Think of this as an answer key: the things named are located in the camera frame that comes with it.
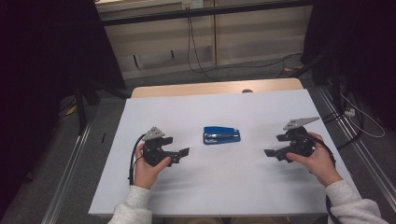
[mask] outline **power strip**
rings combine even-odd
[[[344,114],[348,117],[355,117],[355,109],[347,108]]]
[[[181,9],[183,10],[203,8],[203,7],[204,7],[204,0],[181,1]]]

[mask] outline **finger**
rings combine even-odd
[[[134,153],[134,154],[136,154],[136,157],[137,157],[137,158],[142,157],[142,149],[143,149],[144,146],[145,146],[144,143],[142,143],[142,144],[140,144],[139,146],[137,146],[136,152]]]
[[[288,152],[288,153],[286,154],[286,156],[287,156],[290,160],[292,160],[292,161],[297,161],[298,163],[300,163],[300,164],[302,164],[302,165],[306,165],[306,164],[307,164],[307,158],[304,157],[304,156],[300,156],[300,155],[297,155],[297,154],[292,153],[292,152]]]
[[[318,134],[318,133],[310,133],[310,132],[308,132],[308,134],[309,134],[310,136],[316,137],[316,138],[319,139],[320,141],[323,141],[322,136],[321,136],[320,134]]]
[[[160,163],[158,163],[156,166],[154,166],[155,172],[159,173],[160,171],[165,169],[166,166],[168,166],[170,161],[171,161],[170,157],[166,157],[165,159],[163,159]]]

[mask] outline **white paper surface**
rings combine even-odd
[[[263,152],[289,145],[276,136],[291,119],[318,116],[306,90],[129,99],[89,214],[111,216],[125,201],[134,143],[152,126],[174,137],[164,150],[190,148],[188,157],[160,173],[148,205],[153,215],[326,213],[324,188],[304,166]],[[206,146],[205,126],[238,129],[241,142]],[[323,136],[338,172],[358,192],[322,120],[305,128]]]

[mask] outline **wrist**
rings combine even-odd
[[[322,178],[318,177],[318,180],[320,182],[320,184],[322,184],[325,188],[327,188],[328,186],[330,186],[331,184],[338,182],[340,180],[343,180],[343,177],[341,177],[336,171],[326,175]]]
[[[135,181],[134,185],[142,189],[151,189],[151,186],[149,184],[140,183],[138,181]]]

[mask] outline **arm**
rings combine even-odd
[[[316,133],[310,135],[322,140]],[[335,170],[329,152],[321,144],[315,144],[314,153],[303,157],[288,153],[288,158],[306,166],[326,189],[332,202],[332,213],[341,223],[387,223],[381,218],[376,202],[361,199]]]
[[[158,165],[152,167],[142,157],[143,146],[141,144],[136,149],[138,160],[135,164],[134,185],[130,188],[126,202],[116,206],[109,224],[151,223],[152,214],[147,209],[151,196],[150,189],[160,171],[169,164],[170,158],[165,158]]]

